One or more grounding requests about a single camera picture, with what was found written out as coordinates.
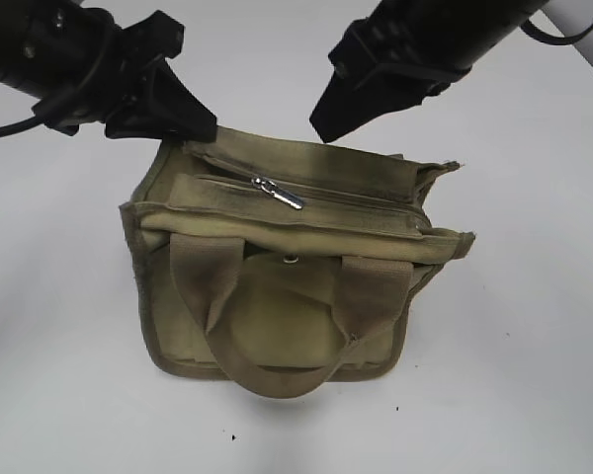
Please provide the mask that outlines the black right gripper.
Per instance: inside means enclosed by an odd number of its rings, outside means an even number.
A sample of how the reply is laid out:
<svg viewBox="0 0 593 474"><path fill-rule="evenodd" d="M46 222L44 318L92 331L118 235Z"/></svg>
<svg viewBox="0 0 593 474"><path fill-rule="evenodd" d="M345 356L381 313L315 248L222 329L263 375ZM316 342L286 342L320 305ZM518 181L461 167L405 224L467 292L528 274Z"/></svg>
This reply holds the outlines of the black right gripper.
<svg viewBox="0 0 593 474"><path fill-rule="evenodd" d="M469 64L439 58L421 38L441 9L440 1L381 1L350 24L328 54L334 71L309 118L324 143L418 106L470 73Z"/></svg>

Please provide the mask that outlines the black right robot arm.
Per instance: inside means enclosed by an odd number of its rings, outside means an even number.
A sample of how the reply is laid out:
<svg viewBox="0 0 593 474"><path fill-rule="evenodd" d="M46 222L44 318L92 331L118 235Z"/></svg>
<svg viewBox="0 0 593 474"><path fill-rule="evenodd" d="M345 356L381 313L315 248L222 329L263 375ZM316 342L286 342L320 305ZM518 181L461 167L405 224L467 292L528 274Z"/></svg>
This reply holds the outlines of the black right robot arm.
<svg viewBox="0 0 593 474"><path fill-rule="evenodd" d="M310 115L329 143L440 95L544 7L542 1L381 1L328 54L332 77Z"/></svg>

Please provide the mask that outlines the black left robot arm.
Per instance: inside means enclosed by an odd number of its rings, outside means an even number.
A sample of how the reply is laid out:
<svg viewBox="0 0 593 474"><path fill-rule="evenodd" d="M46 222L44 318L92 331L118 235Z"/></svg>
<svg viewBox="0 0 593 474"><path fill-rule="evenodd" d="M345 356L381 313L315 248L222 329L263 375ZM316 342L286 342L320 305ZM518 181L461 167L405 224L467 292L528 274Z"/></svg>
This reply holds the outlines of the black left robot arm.
<svg viewBox="0 0 593 474"><path fill-rule="evenodd" d="M0 83L37 100L0 138L38 126L73 136L99 122L111 139L215 141L216 116L168 64L184 33L160 10L123 28L74 1L0 1Z"/></svg>

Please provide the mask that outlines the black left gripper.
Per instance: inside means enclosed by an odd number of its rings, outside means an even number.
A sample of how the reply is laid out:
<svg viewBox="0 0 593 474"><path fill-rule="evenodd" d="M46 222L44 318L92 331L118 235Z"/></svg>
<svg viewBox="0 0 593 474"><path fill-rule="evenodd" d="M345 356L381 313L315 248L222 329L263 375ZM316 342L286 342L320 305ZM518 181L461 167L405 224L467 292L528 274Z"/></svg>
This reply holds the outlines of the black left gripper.
<svg viewBox="0 0 593 474"><path fill-rule="evenodd" d="M45 94L33 106L35 117L70 136L100 122L111 139L215 141L216 116L167 63L182 51L184 26L162 11L125 29L102 9L92 13L103 21L94 59Z"/></svg>

